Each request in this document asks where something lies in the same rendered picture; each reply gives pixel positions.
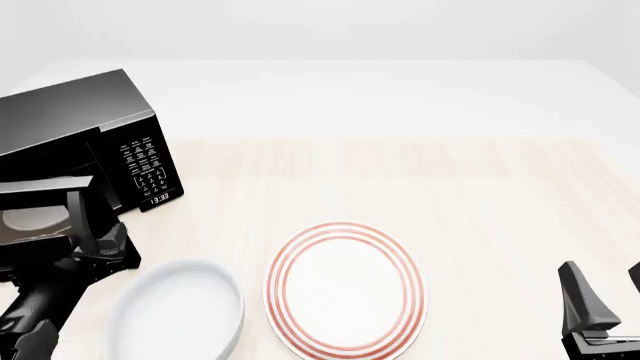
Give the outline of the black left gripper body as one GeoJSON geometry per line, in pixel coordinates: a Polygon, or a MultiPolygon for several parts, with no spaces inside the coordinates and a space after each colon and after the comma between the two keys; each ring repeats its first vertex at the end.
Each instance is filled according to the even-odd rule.
{"type": "Polygon", "coordinates": [[[114,255],[75,251],[73,258],[79,264],[80,276],[84,281],[101,281],[118,272],[138,269],[141,263],[141,256],[129,236],[126,236],[114,255]]]}

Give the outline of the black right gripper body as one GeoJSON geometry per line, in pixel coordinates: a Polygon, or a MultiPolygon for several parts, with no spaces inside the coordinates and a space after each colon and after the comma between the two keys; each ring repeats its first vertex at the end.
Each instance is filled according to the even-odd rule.
{"type": "Polygon", "coordinates": [[[640,360],[640,337],[610,337],[615,326],[578,332],[564,325],[561,341],[569,360],[640,360]]]}

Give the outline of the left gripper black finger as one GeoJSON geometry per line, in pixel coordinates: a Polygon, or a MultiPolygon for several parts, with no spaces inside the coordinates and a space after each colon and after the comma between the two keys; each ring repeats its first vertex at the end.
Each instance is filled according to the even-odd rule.
{"type": "Polygon", "coordinates": [[[118,222],[105,236],[97,240],[98,254],[104,257],[123,257],[127,238],[126,225],[123,222],[118,222]]]}

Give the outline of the black microwave door with handle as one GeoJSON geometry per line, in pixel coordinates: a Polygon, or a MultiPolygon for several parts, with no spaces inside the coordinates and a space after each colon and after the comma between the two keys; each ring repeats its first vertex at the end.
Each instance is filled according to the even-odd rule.
{"type": "Polygon", "coordinates": [[[0,268],[53,263],[77,249],[96,254],[99,238],[118,224],[92,176],[0,183],[0,212],[52,206],[67,210],[71,233],[0,241],[0,268]]]}

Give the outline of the glass microwave turntable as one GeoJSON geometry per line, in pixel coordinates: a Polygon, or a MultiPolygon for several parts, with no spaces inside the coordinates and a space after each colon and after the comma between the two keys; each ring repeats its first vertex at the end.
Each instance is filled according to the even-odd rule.
{"type": "Polygon", "coordinates": [[[4,224],[17,231],[47,230],[62,224],[69,218],[64,206],[46,206],[30,209],[10,209],[2,211],[4,224]]]}

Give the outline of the black microwave oven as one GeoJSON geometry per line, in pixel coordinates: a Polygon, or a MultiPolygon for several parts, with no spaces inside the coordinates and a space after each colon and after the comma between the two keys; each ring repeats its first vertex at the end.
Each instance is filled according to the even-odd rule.
{"type": "Polygon", "coordinates": [[[0,98],[0,182],[92,176],[118,214],[184,194],[155,111],[118,69],[0,98]]]}

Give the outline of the white bowl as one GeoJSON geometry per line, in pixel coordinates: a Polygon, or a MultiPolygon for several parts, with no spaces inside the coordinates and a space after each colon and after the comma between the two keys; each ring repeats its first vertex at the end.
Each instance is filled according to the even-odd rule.
{"type": "Polygon", "coordinates": [[[244,295],[224,266],[165,263],[117,300],[105,328],[105,360],[228,360],[244,319],[244,295]]]}

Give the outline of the white plate with red rings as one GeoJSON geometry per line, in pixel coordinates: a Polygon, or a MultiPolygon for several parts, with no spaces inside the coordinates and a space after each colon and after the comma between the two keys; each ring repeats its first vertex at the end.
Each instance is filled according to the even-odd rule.
{"type": "Polygon", "coordinates": [[[303,360],[396,360],[418,338],[428,295],[400,242],[365,224],[317,224],[266,268],[263,304],[276,336],[303,360]]]}

